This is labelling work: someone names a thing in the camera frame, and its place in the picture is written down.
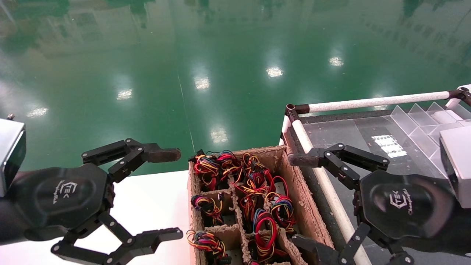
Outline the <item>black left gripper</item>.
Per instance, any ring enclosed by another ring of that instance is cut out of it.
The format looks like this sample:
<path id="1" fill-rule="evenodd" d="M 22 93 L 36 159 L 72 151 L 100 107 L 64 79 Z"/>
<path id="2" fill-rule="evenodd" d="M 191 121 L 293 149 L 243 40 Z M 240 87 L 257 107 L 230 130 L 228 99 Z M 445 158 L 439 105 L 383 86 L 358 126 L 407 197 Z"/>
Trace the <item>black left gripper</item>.
<path id="1" fill-rule="evenodd" d="M 52 240 L 64 237 L 52 248 L 57 257 L 82 265 L 126 265 L 133 258 L 151 255 L 160 243 L 183 238 L 180 228 L 147 230 L 131 235 L 110 214 L 113 183 L 119 183 L 144 163 L 178 161 L 178 148 L 163 149 L 157 143 L 132 138 L 92 149 L 81 155 L 84 165 L 50 167 L 19 172 L 10 188 L 10 239 Z M 116 161 L 108 173 L 98 166 Z M 75 246 L 104 225 L 121 242 L 106 254 Z"/>

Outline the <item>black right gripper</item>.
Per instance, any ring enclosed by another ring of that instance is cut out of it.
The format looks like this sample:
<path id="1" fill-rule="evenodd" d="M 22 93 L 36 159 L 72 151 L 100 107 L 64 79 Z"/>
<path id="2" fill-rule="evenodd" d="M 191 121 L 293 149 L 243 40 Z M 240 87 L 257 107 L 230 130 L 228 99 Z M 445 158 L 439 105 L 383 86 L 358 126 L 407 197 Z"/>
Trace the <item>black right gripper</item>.
<path id="1" fill-rule="evenodd" d="M 442 186 L 442 180 L 382 171 L 390 164 L 388 158 L 343 143 L 327 149 L 311 148 L 306 154 L 291 153 L 288 161 L 292 166 L 323 167 L 348 189 L 360 190 L 363 216 L 370 224 L 361 222 L 341 251 L 300 234 L 291 238 L 294 245 L 315 254 L 321 265 L 355 264 L 354 257 L 370 234 L 378 236 L 376 242 L 390 251 L 388 265 L 413 265 L 414 258 L 398 241 L 405 237 L 435 237 L 451 218 L 456 204 L 454 194 Z M 349 164 L 372 173 L 360 180 Z"/>

